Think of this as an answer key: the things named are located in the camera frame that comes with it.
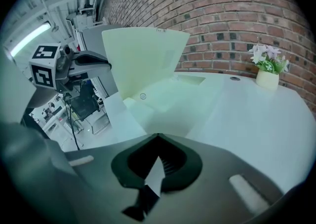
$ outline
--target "brick wall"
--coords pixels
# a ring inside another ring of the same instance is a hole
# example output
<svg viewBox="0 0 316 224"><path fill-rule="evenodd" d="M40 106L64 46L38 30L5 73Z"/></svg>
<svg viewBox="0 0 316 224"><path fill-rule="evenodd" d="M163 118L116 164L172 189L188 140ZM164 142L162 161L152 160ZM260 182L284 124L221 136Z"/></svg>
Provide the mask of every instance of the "brick wall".
<svg viewBox="0 0 316 224"><path fill-rule="evenodd" d="M176 71L256 77L253 44L281 49L290 60L280 84L296 90L316 114L316 45L294 0L105 0L109 24L191 34Z"/></svg>

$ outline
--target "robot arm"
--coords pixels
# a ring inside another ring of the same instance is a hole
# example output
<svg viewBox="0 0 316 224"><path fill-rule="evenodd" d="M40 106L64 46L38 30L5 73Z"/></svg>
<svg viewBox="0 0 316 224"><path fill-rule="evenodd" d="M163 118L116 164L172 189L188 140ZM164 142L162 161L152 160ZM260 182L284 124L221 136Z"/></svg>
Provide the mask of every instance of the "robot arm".
<svg viewBox="0 0 316 224"><path fill-rule="evenodd" d="M41 44L29 60L33 84L38 95L30 104L44 104L52 97L49 93L61 93L65 100L80 95L80 83L111 70L108 60L92 51L73 52L68 45Z"/></svg>

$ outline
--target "ceiling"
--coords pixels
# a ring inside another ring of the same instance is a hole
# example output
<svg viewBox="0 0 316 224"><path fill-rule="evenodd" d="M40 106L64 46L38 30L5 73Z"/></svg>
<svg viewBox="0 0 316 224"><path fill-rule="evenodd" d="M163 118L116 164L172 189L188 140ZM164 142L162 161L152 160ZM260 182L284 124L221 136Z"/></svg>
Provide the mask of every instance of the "ceiling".
<svg viewBox="0 0 316 224"><path fill-rule="evenodd" d="M2 45L9 51L26 35L48 21L51 28L28 43L14 57L18 68L30 77L28 60L39 43L60 42L76 50L76 39L66 17L78 12L80 0L18 0L9 11L0 30ZM54 25L58 30L53 32Z"/></svg>

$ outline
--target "flower pot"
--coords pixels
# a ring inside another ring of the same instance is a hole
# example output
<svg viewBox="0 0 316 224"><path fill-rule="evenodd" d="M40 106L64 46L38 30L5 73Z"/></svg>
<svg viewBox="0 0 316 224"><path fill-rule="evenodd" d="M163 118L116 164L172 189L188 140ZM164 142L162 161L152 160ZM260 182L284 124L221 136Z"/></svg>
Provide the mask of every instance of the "flower pot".
<svg viewBox="0 0 316 224"><path fill-rule="evenodd" d="M278 74L259 70L256 83L266 89L276 90L278 86Z"/></svg>

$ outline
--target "fluorescent light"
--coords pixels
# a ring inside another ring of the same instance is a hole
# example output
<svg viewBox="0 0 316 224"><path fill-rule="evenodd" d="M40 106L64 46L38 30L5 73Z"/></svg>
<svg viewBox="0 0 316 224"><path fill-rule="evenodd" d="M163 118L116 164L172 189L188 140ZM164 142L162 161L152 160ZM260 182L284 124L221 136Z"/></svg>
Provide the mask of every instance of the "fluorescent light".
<svg viewBox="0 0 316 224"><path fill-rule="evenodd" d="M38 37L41 33L50 29L50 24L48 22L44 23L33 32L25 36L14 48L11 50L11 56L15 56L24 46L26 46L31 40Z"/></svg>

